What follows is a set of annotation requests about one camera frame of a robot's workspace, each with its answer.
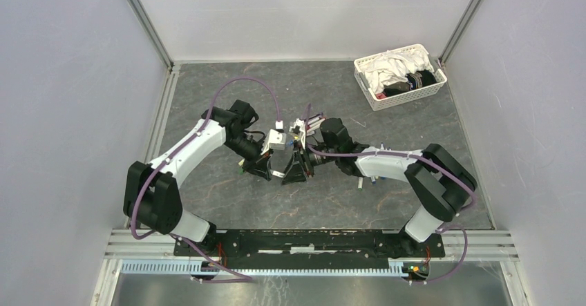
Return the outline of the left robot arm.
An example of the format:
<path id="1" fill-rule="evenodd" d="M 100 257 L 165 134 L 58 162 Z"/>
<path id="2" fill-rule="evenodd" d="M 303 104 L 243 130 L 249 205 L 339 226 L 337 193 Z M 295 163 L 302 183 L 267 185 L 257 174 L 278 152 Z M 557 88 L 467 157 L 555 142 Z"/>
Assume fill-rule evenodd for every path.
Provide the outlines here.
<path id="1" fill-rule="evenodd" d="M 193 130 L 165 154 L 129 167 L 124 214 L 158 233 L 189 239 L 192 249 L 201 256 L 212 254 L 217 247 L 216 226 L 184 209 L 180 186 L 222 146 L 242 157 L 242 170 L 270 180 L 273 151 L 263 139 L 255 140 L 248 129 L 257 120 L 256 111 L 242 100 L 236 100 L 227 110 L 213 107 L 205 111 Z"/>

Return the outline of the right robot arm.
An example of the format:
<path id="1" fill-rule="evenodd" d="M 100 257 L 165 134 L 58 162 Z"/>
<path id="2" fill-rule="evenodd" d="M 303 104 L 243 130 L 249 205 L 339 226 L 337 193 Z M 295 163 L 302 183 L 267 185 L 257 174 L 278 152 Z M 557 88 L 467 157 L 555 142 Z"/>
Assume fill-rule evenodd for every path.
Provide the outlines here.
<path id="1" fill-rule="evenodd" d="M 477 200 L 475 178 L 441 145 L 429 144 L 416 151 L 392 151 L 356 142 L 339 118 L 318 123 L 322 140 L 306 142 L 309 129 L 297 120 L 290 129 L 295 137 L 293 153 L 284 172 L 283 184 L 304 182 L 316 166 L 335 163 L 346 175 L 358 178 L 386 178 L 410 185 L 420 202 L 418 210 L 404 225 L 399 248 L 407 256 L 417 256 L 427 240 Z"/>

